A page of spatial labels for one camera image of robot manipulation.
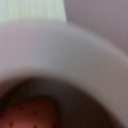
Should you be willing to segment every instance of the background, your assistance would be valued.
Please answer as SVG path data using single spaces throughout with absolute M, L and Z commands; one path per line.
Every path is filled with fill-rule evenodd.
M 128 54 L 128 0 L 65 0 L 69 22 L 111 40 Z

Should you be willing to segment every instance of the cup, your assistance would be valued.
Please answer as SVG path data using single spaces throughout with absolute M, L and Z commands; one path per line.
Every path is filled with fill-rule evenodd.
M 128 58 L 109 41 L 44 21 L 3 24 L 0 41 L 1 106 L 50 96 L 62 128 L 128 127 Z

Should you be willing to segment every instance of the white wall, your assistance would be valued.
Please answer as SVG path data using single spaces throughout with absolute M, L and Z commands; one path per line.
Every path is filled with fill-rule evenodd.
M 128 53 L 128 0 L 65 0 L 69 22 L 112 40 Z

